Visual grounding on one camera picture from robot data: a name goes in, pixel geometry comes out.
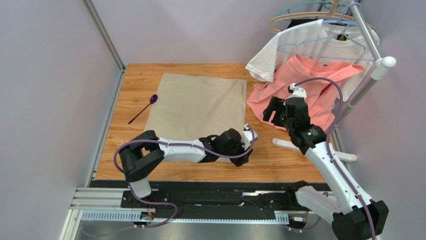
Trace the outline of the beige cloth napkin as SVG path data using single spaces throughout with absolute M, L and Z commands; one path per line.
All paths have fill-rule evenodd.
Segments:
M 194 141 L 245 126 L 247 82 L 165 73 L 145 130 L 163 141 Z

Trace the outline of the purple plastic spoon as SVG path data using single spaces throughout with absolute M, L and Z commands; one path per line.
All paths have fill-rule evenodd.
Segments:
M 149 100 L 149 103 L 142 109 L 138 114 L 136 114 L 127 124 L 132 124 L 149 106 L 153 105 L 158 100 L 158 95 L 153 94 Z

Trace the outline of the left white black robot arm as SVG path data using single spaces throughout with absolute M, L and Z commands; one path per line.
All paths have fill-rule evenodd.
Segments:
M 124 174 L 130 189 L 143 199 L 152 193 L 148 176 L 159 164 L 212 163 L 224 158 L 240 167 L 249 161 L 257 140 L 258 134 L 247 124 L 242 132 L 230 128 L 220 135 L 190 141 L 165 139 L 147 130 L 120 146 L 113 155 L 113 163 Z

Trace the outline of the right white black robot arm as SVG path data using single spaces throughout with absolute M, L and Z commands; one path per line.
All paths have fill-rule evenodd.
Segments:
M 389 208 L 375 201 L 345 168 L 326 133 L 311 123 L 308 105 L 302 97 L 272 97 L 263 111 L 263 120 L 284 127 L 293 145 L 319 170 L 335 200 L 316 191 L 304 181 L 290 192 L 297 205 L 306 207 L 331 225 L 339 240 L 368 240 L 382 234 Z

